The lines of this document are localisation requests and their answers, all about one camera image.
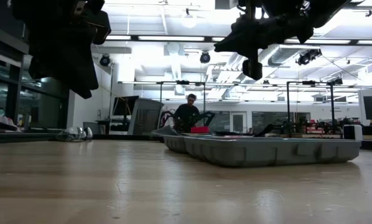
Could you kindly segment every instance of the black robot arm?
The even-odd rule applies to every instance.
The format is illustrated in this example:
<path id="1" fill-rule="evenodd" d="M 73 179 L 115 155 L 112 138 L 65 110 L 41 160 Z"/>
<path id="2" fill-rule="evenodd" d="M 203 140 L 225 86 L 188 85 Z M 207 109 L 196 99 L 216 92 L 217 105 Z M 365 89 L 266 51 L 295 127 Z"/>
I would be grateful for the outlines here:
<path id="1" fill-rule="evenodd" d="M 103 44 L 111 32 L 104 0 L 12 0 L 16 19 L 29 36 L 32 78 L 53 77 L 83 98 L 99 87 L 91 44 Z"/>
<path id="2" fill-rule="evenodd" d="M 239 0 L 246 6 L 246 14 L 231 25 L 231 33 L 215 44 L 216 52 L 236 52 L 250 59 L 243 64 L 245 75 L 259 80 L 262 65 L 258 63 L 258 49 L 284 43 L 297 37 L 300 43 L 311 38 L 314 28 L 324 26 L 351 0 Z M 255 19 L 255 7 L 262 7 L 269 19 Z"/>

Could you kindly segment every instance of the black cable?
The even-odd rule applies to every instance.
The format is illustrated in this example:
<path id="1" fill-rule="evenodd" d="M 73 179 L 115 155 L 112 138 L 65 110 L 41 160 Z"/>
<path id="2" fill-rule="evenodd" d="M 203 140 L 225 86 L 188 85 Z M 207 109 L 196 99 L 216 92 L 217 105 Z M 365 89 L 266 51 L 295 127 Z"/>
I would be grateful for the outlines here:
<path id="1" fill-rule="evenodd" d="M 336 63 L 334 63 L 333 61 L 331 61 L 330 59 L 326 58 L 324 55 L 322 55 L 323 58 L 325 58 L 326 60 L 328 60 L 330 63 L 332 63 L 333 65 L 337 66 L 339 69 L 343 70 L 344 72 L 346 72 L 347 74 L 355 77 L 356 79 L 362 81 L 362 82 L 365 82 L 364 80 L 360 79 L 358 76 L 356 75 L 352 75 L 350 72 L 346 71 L 345 69 L 343 69 L 342 67 L 338 66 Z"/>

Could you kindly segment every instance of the ventilation pipe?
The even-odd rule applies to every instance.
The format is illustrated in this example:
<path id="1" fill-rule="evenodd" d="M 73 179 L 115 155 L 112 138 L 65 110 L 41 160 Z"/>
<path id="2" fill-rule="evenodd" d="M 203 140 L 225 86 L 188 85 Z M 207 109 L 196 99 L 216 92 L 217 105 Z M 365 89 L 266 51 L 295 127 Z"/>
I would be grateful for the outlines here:
<path id="1" fill-rule="evenodd" d="M 179 50 L 180 45 L 177 43 L 169 43 L 167 45 L 167 50 L 170 55 L 171 59 L 171 70 L 172 70 L 172 78 L 174 81 L 182 80 L 182 71 L 180 69 L 180 56 Z M 185 89 L 181 85 L 175 86 L 175 95 L 184 95 Z"/>
<path id="2" fill-rule="evenodd" d="M 213 70 L 214 67 L 215 67 L 214 65 L 208 66 L 208 68 L 207 68 L 207 79 L 205 80 L 205 82 L 211 82 L 212 70 Z"/>

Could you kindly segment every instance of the door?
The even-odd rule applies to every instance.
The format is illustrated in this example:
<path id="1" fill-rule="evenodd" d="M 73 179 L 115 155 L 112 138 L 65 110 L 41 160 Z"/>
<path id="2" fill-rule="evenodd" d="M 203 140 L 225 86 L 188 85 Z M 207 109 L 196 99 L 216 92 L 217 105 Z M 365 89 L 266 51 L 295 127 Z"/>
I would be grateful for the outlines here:
<path id="1" fill-rule="evenodd" d="M 231 112 L 230 131 L 247 133 L 247 112 Z"/>

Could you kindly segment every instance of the red object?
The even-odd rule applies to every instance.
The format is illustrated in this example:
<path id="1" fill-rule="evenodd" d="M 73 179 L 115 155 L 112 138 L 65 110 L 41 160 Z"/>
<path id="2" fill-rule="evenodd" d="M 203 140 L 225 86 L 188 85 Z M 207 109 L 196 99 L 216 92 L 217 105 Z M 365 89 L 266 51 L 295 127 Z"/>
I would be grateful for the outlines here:
<path id="1" fill-rule="evenodd" d="M 209 127 L 192 127 L 192 133 L 209 133 L 210 128 Z"/>

